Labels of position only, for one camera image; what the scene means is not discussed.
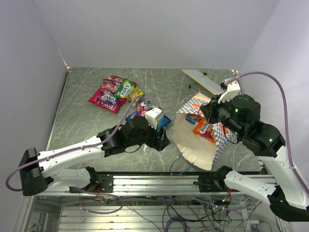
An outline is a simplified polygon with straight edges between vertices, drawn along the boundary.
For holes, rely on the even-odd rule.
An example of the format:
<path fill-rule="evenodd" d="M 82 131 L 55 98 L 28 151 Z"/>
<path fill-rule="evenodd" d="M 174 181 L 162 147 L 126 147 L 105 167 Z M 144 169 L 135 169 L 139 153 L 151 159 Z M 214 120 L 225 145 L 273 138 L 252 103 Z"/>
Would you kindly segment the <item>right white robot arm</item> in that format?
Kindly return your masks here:
<path fill-rule="evenodd" d="M 307 184 L 288 161 L 287 143 L 280 131 L 260 121 L 260 103 L 244 94 L 219 102 L 219 96 L 200 107 L 210 124 L 221 123 L 233 132 L 238 141 L 253 152 L 270 170 L 276 184 L 267 184 L 244 176 L 230 167 L 222 166 L 215 173 L 213 187 L 241 191 L 264 203 L 280 219 L 288 222 L 309 220 Z"/>

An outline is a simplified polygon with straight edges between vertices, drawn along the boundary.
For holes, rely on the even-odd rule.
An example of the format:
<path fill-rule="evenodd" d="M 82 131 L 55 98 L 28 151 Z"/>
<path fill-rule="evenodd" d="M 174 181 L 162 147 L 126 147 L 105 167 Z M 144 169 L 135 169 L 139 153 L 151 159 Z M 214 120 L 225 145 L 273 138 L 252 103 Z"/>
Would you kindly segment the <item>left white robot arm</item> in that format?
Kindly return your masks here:
<path fill-rule="evenodd" d="M 70 170 L 69 167 L 86 159 L 103 159 L 124 153 L 133 146 L 147 145 L 162 151 L 170 145 L 165 129 L 153 128 L 146 118 L 136 116 L 123 125 L 106 129 L 96 136 L 68 147 L 38 152 L 30 148 L 23 154 L 19 174 L 24 196 L 40 194 L 51 187 L 78 187 L 88 192 L 98 188 L 93 168 Z"/>

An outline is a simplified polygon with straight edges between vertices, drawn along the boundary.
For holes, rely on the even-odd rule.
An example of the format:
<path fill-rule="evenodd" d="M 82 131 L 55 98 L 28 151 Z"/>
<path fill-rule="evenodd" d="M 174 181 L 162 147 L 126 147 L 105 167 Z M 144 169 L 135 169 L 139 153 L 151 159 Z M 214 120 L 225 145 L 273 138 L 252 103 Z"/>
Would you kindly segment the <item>red snack bag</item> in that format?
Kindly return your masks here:
<path fill-rule="evenodd" d="M 132 87 L 135 86 L 136 92 L 127 93 L 125 97 L 117 97 L 115 94 L 120 93 L 125 87 L 125 85 L 122 85 L 124 81 L 127 81 L 126 84 L 129 86 L 129 90 L 132 90 Z M 137 87 L 137 83 L 127 78 L 111 75 L 102 80 L 101 86 L 88 102 L 116 114 L 127 101 L 131 102 L 136 94 L 143 95 L 143 91 Z"/>

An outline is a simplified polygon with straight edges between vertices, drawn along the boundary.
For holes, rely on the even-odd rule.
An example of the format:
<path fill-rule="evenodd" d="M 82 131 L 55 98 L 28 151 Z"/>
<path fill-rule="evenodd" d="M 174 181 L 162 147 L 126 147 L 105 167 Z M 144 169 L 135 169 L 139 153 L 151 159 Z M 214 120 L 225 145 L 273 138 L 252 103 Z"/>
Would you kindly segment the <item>blue snack bag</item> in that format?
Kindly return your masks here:
<path fill-rule="evenodd" d="M 128 121 L 130 119 L 133 119 L 135 116 L 142 116 L 142 117 L 145 117 L 145 113 L 147 112 L 147 110 L 144 110 L 144 111 L 134 111 L 133 113 L 131 113 L 130 115 L 128 115 L 125 120 Z M 158 125 L 157 125 L 157 132 L 160 132 L 160 130 L 162 128 L 165 128 L 169 123 L 171 122 L 171 120 L 163 115 L 162 118 L 158 121 Z"/>

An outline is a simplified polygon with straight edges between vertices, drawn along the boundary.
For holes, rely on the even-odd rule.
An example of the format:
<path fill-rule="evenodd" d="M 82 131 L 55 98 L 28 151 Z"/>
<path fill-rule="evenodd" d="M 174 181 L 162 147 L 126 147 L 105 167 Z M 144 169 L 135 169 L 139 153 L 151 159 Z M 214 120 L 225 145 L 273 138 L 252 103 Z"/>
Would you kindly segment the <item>blue checkered paper bag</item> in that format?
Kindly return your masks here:
<path fill-rule="evenodd" d="M 190 163 L 203 170 L 211 170 L 219 160 L 229 143 L 235 139 L 235 134 L 221 123 L 211 124 L 215 136 L 215 143 L 193 134 L 197 125 L 185 120 L 187 114 L 199 115 L 202 104 L 208 104 L 210 98 L 198 93 L 185 103 L 176 113 L 172 139 L 176 143 L 180 153 Z"/>

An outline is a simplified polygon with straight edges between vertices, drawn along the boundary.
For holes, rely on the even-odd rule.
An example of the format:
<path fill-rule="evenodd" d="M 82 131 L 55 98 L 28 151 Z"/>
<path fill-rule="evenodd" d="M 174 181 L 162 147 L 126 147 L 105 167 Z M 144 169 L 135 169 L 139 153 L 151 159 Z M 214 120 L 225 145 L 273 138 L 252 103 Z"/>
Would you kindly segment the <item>yellow green candy wrapper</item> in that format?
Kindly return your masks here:
<path fill-rule="evenodd" d="M 143 96 L 144 92 L 137 85 L 127 78 L 124 78 L 119 88 L 115 91 L 114 97 L 117 99 L 126 99 L 129 102 L 137 96 Z"/>

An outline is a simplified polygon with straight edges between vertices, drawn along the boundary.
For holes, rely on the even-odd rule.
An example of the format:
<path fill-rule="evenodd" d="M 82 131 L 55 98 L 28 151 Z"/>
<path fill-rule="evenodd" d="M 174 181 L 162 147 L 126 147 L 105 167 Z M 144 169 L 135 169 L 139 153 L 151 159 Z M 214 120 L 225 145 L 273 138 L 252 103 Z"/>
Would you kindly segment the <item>purple Fox's berries candy bag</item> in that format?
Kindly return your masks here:
<path fill-rule="evenodd" d="M 147 101 L 147 102 L 140 102 L 138 105 L 137 105 L 137 109 L 136 111 L 134 111 L 133 113 L 131 113 L 127 118 L 128 119 L 132 119 L 134 118 L 135 116 L 145 116 L 145 113 L 149 110 L 152 110 L 154 108 L 161 108 L 155 104 L 152 104 L 150 101 Z"/>

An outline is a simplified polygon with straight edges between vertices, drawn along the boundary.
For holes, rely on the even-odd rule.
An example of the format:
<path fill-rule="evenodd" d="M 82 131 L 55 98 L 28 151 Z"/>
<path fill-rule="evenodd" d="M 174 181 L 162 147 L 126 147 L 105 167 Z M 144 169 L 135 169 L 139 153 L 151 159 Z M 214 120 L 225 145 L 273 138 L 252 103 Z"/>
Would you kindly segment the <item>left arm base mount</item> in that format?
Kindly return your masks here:
<path fill-rule="evenodd" d="M 83 191 L 91 193 L 112 193 L 113 181 L 114 178 L 110 174 L 99 174 L 98 180 L 81 188 L 82 191 L 77 190 L 76 187 L 70 187 L 69 193 L 80 193 Z"/>

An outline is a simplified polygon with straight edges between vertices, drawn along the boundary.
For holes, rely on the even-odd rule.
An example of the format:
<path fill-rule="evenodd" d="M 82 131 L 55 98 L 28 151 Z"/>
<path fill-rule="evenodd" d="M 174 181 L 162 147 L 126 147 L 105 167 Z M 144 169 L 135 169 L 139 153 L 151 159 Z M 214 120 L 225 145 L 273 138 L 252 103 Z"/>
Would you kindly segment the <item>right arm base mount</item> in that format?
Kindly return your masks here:
<path fill-rule="evenodd" d="M 200 192 L 227 192 L 227 187 L 223 180 L 213 175 L 200 175 L 195 182 Z"/>

